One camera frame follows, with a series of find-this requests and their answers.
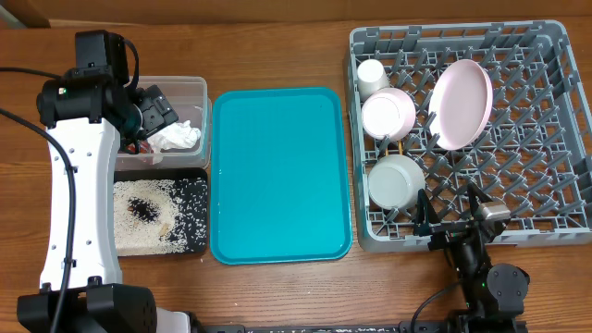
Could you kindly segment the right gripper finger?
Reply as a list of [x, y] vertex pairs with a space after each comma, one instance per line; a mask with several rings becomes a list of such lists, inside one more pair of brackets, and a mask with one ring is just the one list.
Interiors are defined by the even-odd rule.
[[417, 227], [428, 227], [439, 223], [439, 217], [432, 203], [427, 197], [426, 191], [420, 189], [417, 193], [416, 216], [414, 224]]
[[467, 185], [470, 214], [473, 220], [486, 220], [490, 213], [493, 200], [474, 183]]

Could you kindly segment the white napkin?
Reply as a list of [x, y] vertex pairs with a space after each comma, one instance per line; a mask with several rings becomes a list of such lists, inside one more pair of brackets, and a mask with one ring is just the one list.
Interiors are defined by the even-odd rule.
[[182, 123], [173, 123], [152, 135], [147, 139], [148, 144], [155, 152], [172, 149], [190, 149], [201, 138], [202, 133], [198, 128], [191, 126], [186, 120]]

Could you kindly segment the red snack wrapper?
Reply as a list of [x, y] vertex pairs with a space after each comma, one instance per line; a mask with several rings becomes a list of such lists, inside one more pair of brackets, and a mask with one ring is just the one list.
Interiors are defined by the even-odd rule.
[[134, 157], [143, 163], [152, 164], [154, 150], [147, 141], [133, 142], [120, 150], [125, 156]]

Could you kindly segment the grey shallow bowl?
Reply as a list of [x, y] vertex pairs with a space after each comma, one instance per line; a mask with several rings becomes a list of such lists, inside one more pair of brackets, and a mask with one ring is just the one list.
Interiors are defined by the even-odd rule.
[[412, 158], [384, 156], [372, 167], [368, 180], [369, 197], [383, 209], [407, 209], [416, 204], [418, 192], [426, 187], [425, 176]]

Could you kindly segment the white round plate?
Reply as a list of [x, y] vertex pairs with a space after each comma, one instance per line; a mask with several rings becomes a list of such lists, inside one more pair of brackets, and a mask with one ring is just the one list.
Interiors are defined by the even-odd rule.
[[434, 86], [428, 105], [435, 117], [429, 125], [437, 145], [448, 151], [468, 146], [483, 132], [493, 106], [493, 88], [487, 72], [475, 61], [449, 65]]

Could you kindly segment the pink bowl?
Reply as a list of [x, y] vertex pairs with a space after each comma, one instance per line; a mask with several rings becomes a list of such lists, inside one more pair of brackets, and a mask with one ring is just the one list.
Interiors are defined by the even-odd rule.
[[363, 104], [365, 132], [377, 140], [396, 142], [410, 133], [416, 120], [415, 106], [407, 92], [385, 88], [372, 94]]

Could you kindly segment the pale green paper cup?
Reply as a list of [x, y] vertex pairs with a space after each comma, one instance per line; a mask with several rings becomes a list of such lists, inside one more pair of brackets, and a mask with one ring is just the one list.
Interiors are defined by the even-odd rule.
[[363, 61], [357, 68], [358, 92], [362, 102], [372, 94], [390, 86], [383, 64], [375, 59]]

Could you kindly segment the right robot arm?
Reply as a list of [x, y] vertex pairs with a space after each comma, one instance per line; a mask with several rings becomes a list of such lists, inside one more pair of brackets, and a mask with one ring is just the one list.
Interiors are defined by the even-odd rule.
[[[520, 267], [491, 262], [487, 245], [507, 227], [511, 212], [508, 206], [485, 194], [473, 182], [466, 186], [469, 219], [443, 223], [421, 189], [417, 194], [417, 212], [413, 233], [428, 236], [430, 251], [441, 250], [458, 280], [430, 296], [414, 312], [410, 332], [509, 332], [526, 333], [526, 322], [517, 317], [524, 313], [524, 299], [530, 276]], [[418, 322], [422, 311], [437, 298], [461, 288], [464, 310], [452, 310], [436, 324]]]

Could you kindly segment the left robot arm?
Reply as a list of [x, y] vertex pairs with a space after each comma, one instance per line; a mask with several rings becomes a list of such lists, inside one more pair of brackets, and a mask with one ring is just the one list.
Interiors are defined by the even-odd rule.
[[198, 332], [194, 314], [123, 283], [115, 244], [117, 155], [137, 154], [178, 115], [158, 87], [139, 86], [129, 40], [83, 31], [75, 50], [75, 67], [49, 75], [37, 97], [35, 131], [52, 160], [50, 238], [39, 291], [18, 298], [18, 321], [30, 332]]

